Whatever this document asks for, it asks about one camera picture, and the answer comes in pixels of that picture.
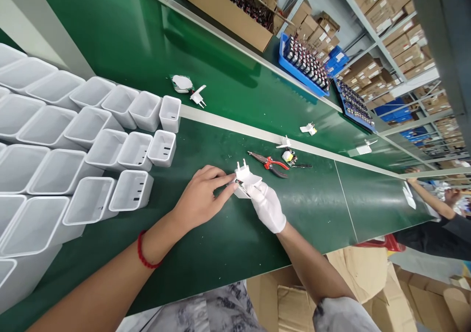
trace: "person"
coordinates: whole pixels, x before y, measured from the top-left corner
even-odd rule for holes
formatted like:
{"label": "person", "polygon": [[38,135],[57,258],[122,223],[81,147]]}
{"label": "person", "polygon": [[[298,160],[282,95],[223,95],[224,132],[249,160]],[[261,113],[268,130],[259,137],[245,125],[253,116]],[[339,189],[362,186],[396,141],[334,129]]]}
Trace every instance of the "person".
{"label": "person", "polygon": [[[162,259],[177,241],[221,210],[238,187],[231,183],[234,178],[235,174],[226,175],[210,165],[198,170],[173,210],[47,311],[28,331],[116,331],[147,279],[159,263],[165,264]],[[226,184],[229,185],[215,197],[214,190]],[[287,221],[275,191],[263,182],[257,187],[248,186],[246,191],[258,217],[277,235],[317,304],[315,330],[379,332],[340,274]],[[152,332],[264,331],[243,282],[165,305],[146,328]]]}
{"label": "person", "polygon": [[[416,173],[419,170],[409,169],[407,172]],[[453,209],[461,198],[461,191],[448,189],[445,191],[445,201],[440,201],[424,189],[417,178],[407,179],[407,182],[441,216],[441,221],[426,222],[395,232],[393,235],[397,242],[425,254],[471,261],[471,220]]]}

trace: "blue plastic tray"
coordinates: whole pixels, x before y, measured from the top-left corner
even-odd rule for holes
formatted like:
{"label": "blue plastic tray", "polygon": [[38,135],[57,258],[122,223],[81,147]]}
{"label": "blue plastic tray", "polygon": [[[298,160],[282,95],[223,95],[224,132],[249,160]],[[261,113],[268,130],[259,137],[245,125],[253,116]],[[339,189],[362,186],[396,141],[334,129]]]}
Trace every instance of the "blue plastic tray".
{"label": "blue plastic tray", "polygon": [[342,110],[343,110],[343,114],[345,117],[347,117],[348,119],[352,120],[353,122],[357,123],[358,125],[360,125],[361,127],[365,128],[366,130],[368,130],[369,132],[371,133],[376,133],[376,128],[375,127],[372,127],[370,124],[367,124],[365,121],[363,121],[362,119],[360,118],[357,118],[355,116],[353,116],[352,114],[348,114],[347,113],[347,110],[346,110],[346,107],[345,107],[345,98],[343,97],[343,94],[342,92],[340,91],[340,88],[339,86],[337,85],[337,82],[338,80],[336,78],[334,78],[334,83],[333,85],[335,85],[335,88],[337,89],[338,91],[338,95],[339,95],[339,99],[340,99],[340,103],[341,103],[341,106],[342,106]]}
{"label": "blue plastic tray", "polygon": [[316,94],[318,97],[322,98],[328,95],[326,91],[324,91],[322,88],[320,88],[317,84],[312,82],[309,78],[307,78],[300,70],[298,70],[296,67],[291,65],[291,63],[285,59],[283,56],[283,51],[285,51],[285,44],[286,41],[288,41],[288,36],[284,33],[281,34],[281,39],[280,39],[280,58],[278,62],[280,65],[282,65],[290,74],[292,74],[296,79],[303,84],[306,85],[309,89],[311,89],[314,94]]}

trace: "red-handled pliers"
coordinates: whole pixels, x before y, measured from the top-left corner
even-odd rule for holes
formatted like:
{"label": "red-handled pliers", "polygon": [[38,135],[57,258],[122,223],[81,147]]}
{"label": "red-handled pliers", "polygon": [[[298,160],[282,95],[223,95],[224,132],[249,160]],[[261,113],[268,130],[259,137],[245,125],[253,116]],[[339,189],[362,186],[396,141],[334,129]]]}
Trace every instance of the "red-handled pliers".
{"label": "red-handled pliers", "polygon": [[282,179],[286,179],[288,177],[288,175],[280,173],[278,170],[276,170],[273,167],[273,164],[278,164],[283,169],[289,170],[288,166],[286,166],[285,164],[283,164],[281,162],[274,161],[270,156],[268,158],[265,158],[264,156],[261,156],[260,154],[256,154],[256,153],[253,153],[253,152],[247,152],[247,153],[249,153],[253,158],[258,160],[260,163],[263,163],[263,166],[265,167],[265,169],[268,169],[273,174],[275,174],[277,177],[282,178]]}

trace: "red bracelet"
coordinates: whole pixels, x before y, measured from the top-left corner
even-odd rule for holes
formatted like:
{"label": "red bracelet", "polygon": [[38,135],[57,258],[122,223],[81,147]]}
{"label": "red bracelet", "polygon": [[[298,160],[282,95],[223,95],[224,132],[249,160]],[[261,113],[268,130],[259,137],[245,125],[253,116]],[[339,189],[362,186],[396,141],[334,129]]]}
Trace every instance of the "red bracelet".
{"label": "red bracelet", "polygon": [[162,264],[162,261],[160,261],[158,264],[153,265],[148,260],[146,260],[146,258],[142,254],[142,236],[144,235],[146,231],[147,230],[141,231],[141,233],[139,234],[137,238],[137,253],[139,255],[139,259],[141,260],[144,266],[146,266],[147,268],[156,269]]}

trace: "white glove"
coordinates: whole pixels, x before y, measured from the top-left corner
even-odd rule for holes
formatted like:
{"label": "white glove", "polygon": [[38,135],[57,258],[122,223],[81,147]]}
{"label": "white glove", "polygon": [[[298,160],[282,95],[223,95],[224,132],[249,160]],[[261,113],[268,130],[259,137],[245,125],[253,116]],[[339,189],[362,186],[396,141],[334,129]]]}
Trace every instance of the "white glove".
{"label": "white glove", "polygon": [[281,211],[281,204],[275,190],[266,183],[261,182],[257,187],[246,186],[245,190],[249,194],[255,211],[263,224],[272,233],[281,232],[286,225],[286,217]]}

